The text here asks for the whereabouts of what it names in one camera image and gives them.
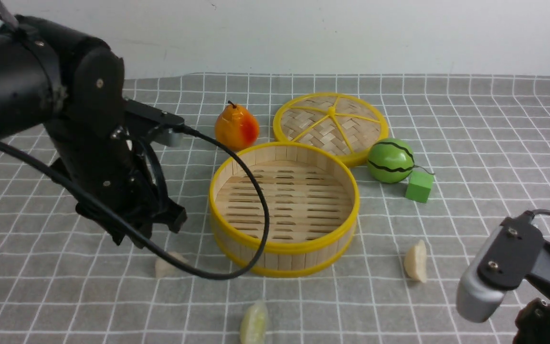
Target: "white wall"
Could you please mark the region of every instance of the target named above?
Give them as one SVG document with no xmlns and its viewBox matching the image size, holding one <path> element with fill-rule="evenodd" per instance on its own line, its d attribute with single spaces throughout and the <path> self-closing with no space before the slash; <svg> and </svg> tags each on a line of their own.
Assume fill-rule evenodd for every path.
<svg viewBox="0 0 550 344">
<path fill-rule="evenodd" d="M 550 0 L 5 0 L 105 39 L 129 78 L 550 75 Z"/>
</svg>

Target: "white grid line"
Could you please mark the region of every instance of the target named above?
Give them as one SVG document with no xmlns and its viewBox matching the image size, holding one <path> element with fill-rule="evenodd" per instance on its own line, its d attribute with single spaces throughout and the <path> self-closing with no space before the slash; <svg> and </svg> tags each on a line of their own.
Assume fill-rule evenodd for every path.
<svg viewBox="0 0 550 344">
<path fill-rule="evenodd" d="M 383 90 L 382 78 L 380 79 L 379 89 Z M 383 115 L 386 118 L 388 117 L 387 109 L 385 109 L 385 113 Z M 379 188 L 381 190 L 382 196 L 385 197 L 386 194 L 385 194 L 385 190 L 383 189 L 383 184 L 382 183 L 379 183 Z M 398 244 L 398 241 L 395 239 L 396 237 L 395 237 L 394 232 L 393 232 L 393 223 L 391 222 L 391 216 L 390 216 L 390 212 L 389 212 L 389 208 L 388 208 L 388 202 L 384 201 L 383 204 L 384 204 L 384 208 L 386 210 L 386 216 L 388 218 L 391 235 L 394 238 L 393 243 L 396 246 L 396 252 L 400 252 L 400 246 Z M 405 274 L 405 272 L 404 272 L 404 257 L 399 257 L 399 264 L 400 264 L 400 269 L 401 269 L 401 271 L 403 272 L 403 275 L 404 275 Z M 409 300 L 409 306 L 411 308 L 411 315 L 413 317 L 413 323 L 415 325 L 415 331 L 417 332 L 417 340 L 419 341 L 419 344 L 423 344 L 422 336 L 419 335 L 419 324 L 417 322 L 417 315 L 415 315 L 415 307 L 414 307 L 413 301 L 411 299 L 411 292 L 410 292 L 409 286 L 406 284 L 406 282 L 404 283 L 404 291 L 406 291 L 406 297 Z"/>
</svg>

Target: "bamboo steamer lid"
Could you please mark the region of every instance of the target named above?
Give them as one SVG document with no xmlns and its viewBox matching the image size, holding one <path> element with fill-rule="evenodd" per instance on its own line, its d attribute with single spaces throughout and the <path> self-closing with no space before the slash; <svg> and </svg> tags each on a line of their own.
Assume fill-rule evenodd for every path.
<svg viewBox="0 0 550 344">
<path fill-rule="evenodd" d="M 273 132 L 277 141 L 314 146 L 354 167 L 366 163 L 371 147 L 388 137 L 388 123 L 362 99 L 313 93 L 284 104 L 275 114 Z"/>
</svg>

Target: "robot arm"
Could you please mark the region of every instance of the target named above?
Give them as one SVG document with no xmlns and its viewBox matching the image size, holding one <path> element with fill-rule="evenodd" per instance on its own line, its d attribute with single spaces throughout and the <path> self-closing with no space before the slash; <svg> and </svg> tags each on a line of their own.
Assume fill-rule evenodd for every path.
<svg viewBox="0 0 550 344">
<path fill-rule="evenodd" d="M 15 19 L 14 31 L 0 28 L 0 139 L 43 124 L 60 155 L 52 168 L 145 237 L 154 223 L 177 233 L 186 212 L 156 178 L 161 168 L 149 143 L 175 144 L 179 134 L 164 128 L 183 126 L 183 119 L 124 100 L 124 63 L 100 39 L 40 18 Z M 122 228 L 89 204 L 76 211 L 116 244 L 124 239 Z"/>
<path fill-rule="evenodd" d="M 470 322 L 482 323 L 496 311 L 506 292 L 526 279 L 550 300 L 550 242 L 532 225 L 536 215 L 526 211 L 506 218 L 483 244 L 460 279 L 456 306 Z M 535 299 L 519 312 L 515 344 L 550 344 L 550 305 Z"/>
</svg>

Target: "grid tablecloth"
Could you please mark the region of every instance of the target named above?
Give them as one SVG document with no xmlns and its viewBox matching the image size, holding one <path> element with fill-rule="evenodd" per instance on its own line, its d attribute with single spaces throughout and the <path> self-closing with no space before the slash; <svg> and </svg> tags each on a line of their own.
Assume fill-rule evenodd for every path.
<svg viewBox="0 0 550 344">
<path fill-rule="evenodd" d="M 455 309 L 458 278 L 507 215 L 550 209 L 550 77 L 506 75 L 192 74 L 128 80 L 125 95 L 177 113 L 212 135 L 227 100 L 247 104 L 273 140 L 277 109 L 321 91 L 359 96 L 386 116 L 417 165 L 436 173 L 427 204 L 353 169 L 360 226 L 334 266 L 301 279 L 245 276 L 212 282 L 185 274 L 154 279 L 155 257 L 116 247 L 74 213 L 75 200 L 0 154 L 0 343 L 236 344 L 243 312 L 265 299 L 274 344 L 508 344 L 519 310 L 538 294 L 524 283 L 489 322 Z M 42 161 L 55 158 L 43 127 L 6 139 Z M 189 220 L 153 240 L 201 268 L 235 267 L 206 220 L 214 170 L 227 158 L 198 139 L 154 145 L 173 200 Z M 535 222 L 550 240 L 550 219 Z M 404 252 L 423 239 L 428 281 L 410 281 Z"/>
</svg>

